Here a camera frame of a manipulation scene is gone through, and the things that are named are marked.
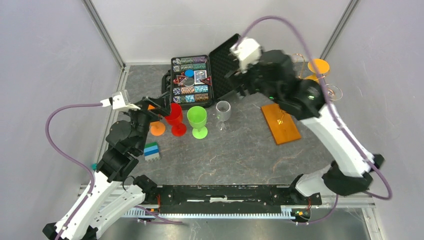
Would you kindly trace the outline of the orange wine glass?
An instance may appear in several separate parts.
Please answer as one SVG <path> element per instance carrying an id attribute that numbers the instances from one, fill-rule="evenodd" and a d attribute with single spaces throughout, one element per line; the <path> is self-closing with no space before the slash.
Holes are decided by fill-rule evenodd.
<path id="1" fill-rule="evenodd" d="M 153 136 L 156 136 L 156 137 L 161 136 L 166 131 L 166 126 L 164 123 L 161 122 L 161 119 L 162 119 L 161 116 L 159 116 L 156 120 L 153 120 L 150 123 L 149 130 Z"/>

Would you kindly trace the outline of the red wine glass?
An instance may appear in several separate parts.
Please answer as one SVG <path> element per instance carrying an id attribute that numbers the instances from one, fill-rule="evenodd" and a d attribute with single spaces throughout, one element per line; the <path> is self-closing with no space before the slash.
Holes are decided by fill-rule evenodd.
<path id="1" fill-rule="evenodd" d="M 177 103 L 170 104 L 170 114 L 164 117 L 166 122 L 171 126 L 171 133 L 175 137 L 182 137 L 187 127 L 183 123 L 183 110 L 182 107 Z"/>

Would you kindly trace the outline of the green wine glass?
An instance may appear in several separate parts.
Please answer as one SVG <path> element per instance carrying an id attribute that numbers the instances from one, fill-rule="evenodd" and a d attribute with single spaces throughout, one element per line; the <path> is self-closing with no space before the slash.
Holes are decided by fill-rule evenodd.
<path id="1" fill-rule="evenodd" d="M 187 111 L 187 119 L 191 125 L 192 135 L 194 138 L 200 140 L 204 139 L 208 134 L 206 128 L 207 111 L 201 106 L 193 106 Z"/>

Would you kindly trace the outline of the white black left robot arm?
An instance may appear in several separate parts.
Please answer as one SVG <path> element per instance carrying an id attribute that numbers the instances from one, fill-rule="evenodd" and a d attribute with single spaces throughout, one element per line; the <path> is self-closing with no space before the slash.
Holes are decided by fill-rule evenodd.
<path id="1" fill-rule="evenodd" d="M 50 135 L 53 117 L 66 109 L 88 107 L 112 107 L 124 112 L 129 121 L 115 122 L 106 137 L 108 149 L 96 169 L 72 158 L 59 149 Z M 124 96 L 115 95 L 99 103 L 72 104 L 58 108 L 48 117 L 45 135 L 50 145 L 62 156 L 86 170 L 90 182 L 71 209 L 57 222 L 48 223 L 42 232 L 49 240 L 98 240 L 103 233 L 131 208 L 144 202 L 153 203 L 157 190 L 147 183 L 146 176 L 136 177 L 134 183 L 119 197 L 104 206 L 107 198 L 121 185 L 139 163 L 144 154 L 150 124 L 171 113 L 169 93 L 160 97 L 143 97 L 136 103 L 128 103 Z"/>

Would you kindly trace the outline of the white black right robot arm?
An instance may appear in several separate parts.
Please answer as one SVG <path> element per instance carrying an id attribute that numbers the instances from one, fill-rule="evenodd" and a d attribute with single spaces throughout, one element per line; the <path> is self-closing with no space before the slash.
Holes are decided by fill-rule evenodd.
<path id="1" fill-rule="evenodd" d="M 242 95 L 261 93 L 271 99 L 311 130 L 333 157 L 330 165 L 294 180 L 289 199 L 302 204 L 316 193 L 369 194 L 371 172 L 381 167 L 384 158 L 365 150 L 351 136 L 334 104 L 326 102 L 321 86 L 298 78 L 291 57 L 281 50 L 231 50 L 230 54 L 238 63 L 226 75 L 232 85 Z"/>

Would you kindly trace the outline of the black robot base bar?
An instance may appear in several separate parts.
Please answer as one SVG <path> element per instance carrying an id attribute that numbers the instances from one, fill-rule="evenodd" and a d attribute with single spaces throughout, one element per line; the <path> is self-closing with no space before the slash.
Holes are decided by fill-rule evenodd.
<path id="1" fill-rule="evenodd" d="M 320 193 L 301 195 L 288 185 L 159 185 L 142 205 L 162 214 L 277 214 L 282 206 L 320 206 Z"/>

